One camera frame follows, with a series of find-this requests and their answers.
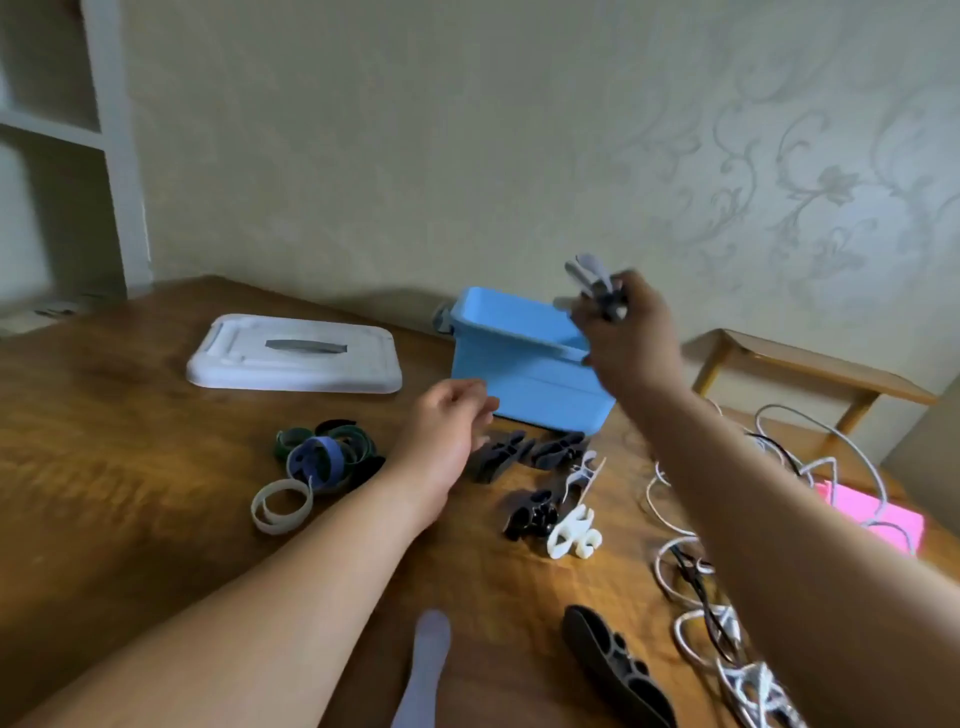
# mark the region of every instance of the person's left hand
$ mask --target person's left hand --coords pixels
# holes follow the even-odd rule
[[[483,379],[445,379],[414,403],[383,471],[422,496],[421,528],[437,519],[470,454],[490,439],[484,429],[499,406]]]

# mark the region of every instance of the blue storage box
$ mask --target blue storage box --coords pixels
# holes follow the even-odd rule
[[[457,349],[453,376],[480,377],[500,397],[496,414],[532,425],[593,434],[613,397],[590,367],[569,316],[548,303],[490,288],[468,288],[450,312]]]

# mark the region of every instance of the person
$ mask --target person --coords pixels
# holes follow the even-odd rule
[[[694,395],[662,297],[589,300],[588,363],[656,450],[756,647],[810,725],[955,726],[960,591],[843,518]],[[289,544],[110,657],[20,725],[316,726],[407,547],[497,408],[477,380],[420,397],[387,465]]]

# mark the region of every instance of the white lid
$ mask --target white lid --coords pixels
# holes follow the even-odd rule
[[[281,351],[267,346],[278,340],[324,342],[347,350]],[[213,322],[186,365],[186,377],[201,387],[288,392],[388,394],[403,384],[394,337],[385,328],[243,313]]]

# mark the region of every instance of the pink sticky note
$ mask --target pink sticky note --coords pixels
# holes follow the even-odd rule
[[[830,484],[816,483],[815,487],[820,497],[829,502]],[[871,518],[876,511],[876,507],[879,505],[880,501],[873,496],[855,491],[846,485],[837,485],[833,507],[841,513],[847,514],[857,522],[863,522]],[[906,508],[894,505],[893,503],[888,503],[883,513],[880,514],[880,520],[898,525],[910,534],[910,541],[913,543],[914,549],[920,550],[920,539],[924,535],[923,516]],[[903,551],[903,553],[910,552],[906,544],[906,539],[896,528],[891,528],[886,525],[873,525],[870,526],[869,530],[877,534],[877,536],[891,546]]]

